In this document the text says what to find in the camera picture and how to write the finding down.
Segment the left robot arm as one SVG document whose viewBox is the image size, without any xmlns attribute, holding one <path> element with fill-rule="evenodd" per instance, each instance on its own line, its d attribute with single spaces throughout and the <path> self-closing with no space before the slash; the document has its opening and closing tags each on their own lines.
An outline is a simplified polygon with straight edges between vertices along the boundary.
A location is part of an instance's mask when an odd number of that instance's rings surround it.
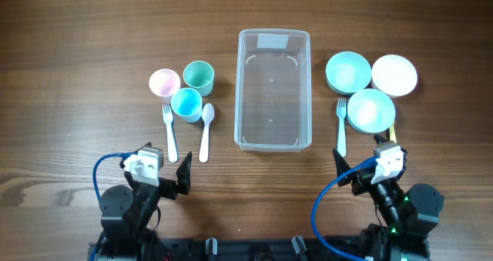
<svg viewBox="0 0 493 261">
<path fill-rule="evenodd" d="M 96 173 L 102 161 L 120 158 L 128 184 L 100 192 Z M 88 260 L 171 260 L 154 229 L 147 227 L 153 213 L 160 214 L 161 198 L 175 200 L 187 195 L 191 186 L 189 152 L 176 170 L 177 179 L 159 177 L 163 151 L 150 142 L 134 152 L 117 152 L 102 156 L 93 167 L 92 180 L 102 212 L 102 232 L 88 251 Z"/>
</svg>

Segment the pink plastic cup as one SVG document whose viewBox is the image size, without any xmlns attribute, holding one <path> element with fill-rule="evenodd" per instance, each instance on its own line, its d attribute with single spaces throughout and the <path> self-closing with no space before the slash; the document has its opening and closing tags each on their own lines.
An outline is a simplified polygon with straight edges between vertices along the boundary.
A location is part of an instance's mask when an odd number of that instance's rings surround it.
<svg viewBox="0 0 493 261">
<path fill-rule="evenodd" d="M 181 88 L 180 77 L 172 69 L 159 69 L 150 76 L 149 88 L 163 104 L 170 104 Z"/>
</svg>

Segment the yellow plastic fork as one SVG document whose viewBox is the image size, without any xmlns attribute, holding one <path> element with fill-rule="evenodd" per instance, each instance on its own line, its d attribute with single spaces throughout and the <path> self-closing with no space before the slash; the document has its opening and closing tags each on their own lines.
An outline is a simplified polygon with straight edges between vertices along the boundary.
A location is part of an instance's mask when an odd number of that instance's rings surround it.
<svg viewBox="0 0 493 261">
<path fill-rule="evenodd" d="M 396 142 L 397 141 L 397 137 L 396 137 L 396 133 L 395 133 L 395 128 L 394 128 L 394 124 L 392 124 L 389 129 L 388 129 L 388 132 L 389 132 L 389 139 L 393 142 Z"/>
</svg>

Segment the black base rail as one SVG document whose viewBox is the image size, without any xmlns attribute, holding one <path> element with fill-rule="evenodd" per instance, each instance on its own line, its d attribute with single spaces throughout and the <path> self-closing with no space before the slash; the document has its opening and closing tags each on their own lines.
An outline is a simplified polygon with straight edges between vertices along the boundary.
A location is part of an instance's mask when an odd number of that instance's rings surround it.
<svg viewBox="0 0 493 261">
<path fill-rule="evenodd" d="M 429 260 L 426 242 L 404 244 L 396 239 L 366 236 L 328 236 L 326 241 L 346 255 L 365 260 Z M 345 260 L 318 239 L 206 240 L 162 239 L 139 252 L 118 253 L 103 240 L 91 243 L 87 260 Z"/>
</svg>

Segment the white plastic bowl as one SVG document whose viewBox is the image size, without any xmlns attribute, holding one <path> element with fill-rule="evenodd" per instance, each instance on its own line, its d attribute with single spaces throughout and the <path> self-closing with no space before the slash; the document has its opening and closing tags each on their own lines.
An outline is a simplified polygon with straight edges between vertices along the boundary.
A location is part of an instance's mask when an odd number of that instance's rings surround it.
<svg viewBox="0 0 493 261">
<path fill-rule="evenodd" d="M 384 55 L 371 69 L 371 87 L 390 98 L 411 93 L 418 83 L 418 73 L 413 64 L 400 55 Z"/>
</svg>

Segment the green plastic cup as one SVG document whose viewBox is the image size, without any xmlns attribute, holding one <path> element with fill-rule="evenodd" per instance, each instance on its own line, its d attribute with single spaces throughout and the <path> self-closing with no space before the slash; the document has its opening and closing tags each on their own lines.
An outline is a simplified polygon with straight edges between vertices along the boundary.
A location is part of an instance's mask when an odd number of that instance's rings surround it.
<svg viewBox="0 0 493 261">
<path fill-rule="evenodd" d="M 191 62 L 183 71 L 184 82 L 201 96 L 208 96 L 212 92 L 214 77 L 213 67 L 204 61 Z"/>
</svg>

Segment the blue plastic cup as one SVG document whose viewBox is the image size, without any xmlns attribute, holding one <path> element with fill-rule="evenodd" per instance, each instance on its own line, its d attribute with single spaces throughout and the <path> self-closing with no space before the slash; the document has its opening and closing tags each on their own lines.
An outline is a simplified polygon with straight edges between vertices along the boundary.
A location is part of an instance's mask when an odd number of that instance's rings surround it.
<svg viewBox="0 0 493 261">
<path fill-rule="evenodd" d="M 195 89 L 181 88 L 173 95 L 171 107 L 182 120 L 188 123 L 197 122 L 202 116 L 202 96 Z"/>
</svg>

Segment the teal plastic bowl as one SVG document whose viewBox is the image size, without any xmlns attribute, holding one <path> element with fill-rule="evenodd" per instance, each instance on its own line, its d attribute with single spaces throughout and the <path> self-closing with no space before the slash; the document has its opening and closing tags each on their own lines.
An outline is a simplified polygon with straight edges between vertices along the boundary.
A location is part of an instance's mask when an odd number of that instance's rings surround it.
<svg viewBox="0 0 493 261">
<path fill-rule="evenodd" d="M 371 82 L 370 63 L 356 52 L 333 55 L 327 62 L 325 73 L 329 87 L 341 95 L 352 95 L 367 88 Z"/>
</svg>

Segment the white plastic spoon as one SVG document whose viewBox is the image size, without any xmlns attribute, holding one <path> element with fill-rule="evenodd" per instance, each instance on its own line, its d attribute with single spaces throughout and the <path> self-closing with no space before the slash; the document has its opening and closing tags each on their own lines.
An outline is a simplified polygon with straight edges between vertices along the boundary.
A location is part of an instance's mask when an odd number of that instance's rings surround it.
<svg viewBox="0 0 493 261">
<path fill-rule="evenodd" d="M 209 143 L 210 143 L 210 123 L 215 116 L 214 107 L 211 103 L 205 104 L 202 111 L 203 120 L 203 136 L 200 145 L 199 161 L 207 162 L 209 158 Z"/>
</svg>

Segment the light blue fork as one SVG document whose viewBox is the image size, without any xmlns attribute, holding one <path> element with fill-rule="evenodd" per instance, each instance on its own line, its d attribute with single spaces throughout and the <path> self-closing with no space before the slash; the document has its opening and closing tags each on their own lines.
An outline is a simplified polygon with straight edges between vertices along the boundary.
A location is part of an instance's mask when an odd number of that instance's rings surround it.
<svg viewBox="0 0 493 261">
<path fill-rule="evenodd" d="M 337 137 L 337 151 L 342 157 L 347 154 L 347 143 L 345 134 L 345 118 L 347 114 L 347 100 L 339 98 L 337 101 L 336 115 L 339 119 L 338 125 L 338 137 Z"/>
<path fill-rule="evenodd" d="M 170 162 L 178 161 L 178 152 L 173 133 L 173 111 L 170 105 L 163 105 L 163 121 L 166 125 L 167 152 Z"/>
</svg>

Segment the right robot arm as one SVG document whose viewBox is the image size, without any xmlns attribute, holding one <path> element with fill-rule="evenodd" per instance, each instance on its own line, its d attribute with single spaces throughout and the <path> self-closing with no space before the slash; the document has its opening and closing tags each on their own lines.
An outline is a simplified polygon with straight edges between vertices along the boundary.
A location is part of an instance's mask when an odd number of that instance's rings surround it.
<svg viewBox="0 0 493 261">
<path fill-rule="evenodd" d="M 370 162 L 337 182 L 351 185 L 354 196 L 368 193 L 385 224 L 370 224 L 357 236 L 328 236 L 326 241 L 347 254 L 371 260 L 429 260 L 428 233 L 438 225 L 444 197 L 433 186 L 413 185 L 403 191 L 397 181 L 406 170 L 407 151 L 378 134 L 374 156 L 381 159 L 395 153 L 390 163 L 401 166 L 388 176 L 380 163 Z"/>
</svg>

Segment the light blue plastic bowl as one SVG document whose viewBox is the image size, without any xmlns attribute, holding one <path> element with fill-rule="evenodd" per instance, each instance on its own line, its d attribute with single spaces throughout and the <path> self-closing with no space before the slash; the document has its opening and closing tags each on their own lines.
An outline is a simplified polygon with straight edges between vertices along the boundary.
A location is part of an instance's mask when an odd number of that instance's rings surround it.
<svg viewBox="0 0 493 261">
<path fill-rule="evenodd" d="M 349 98 L 347 119 L 359 132 L 384 132 L 395 118 L 396 108 L 392 99 L 379 90 L 363 89 Z"/>
</svg>

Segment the clear plastic container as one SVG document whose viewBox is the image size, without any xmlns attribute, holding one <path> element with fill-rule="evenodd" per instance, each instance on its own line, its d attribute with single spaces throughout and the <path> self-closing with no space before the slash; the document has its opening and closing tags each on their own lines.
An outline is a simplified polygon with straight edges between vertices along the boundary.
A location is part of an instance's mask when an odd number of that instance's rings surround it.
<svg viewBox="0 0 493 261">
<path fill-rule="evenodd" d="M 300 152 L 312 142 L 310 35 L 251 28 L 239 34 L 234 140 L 243 151 Z"/>
</svg>

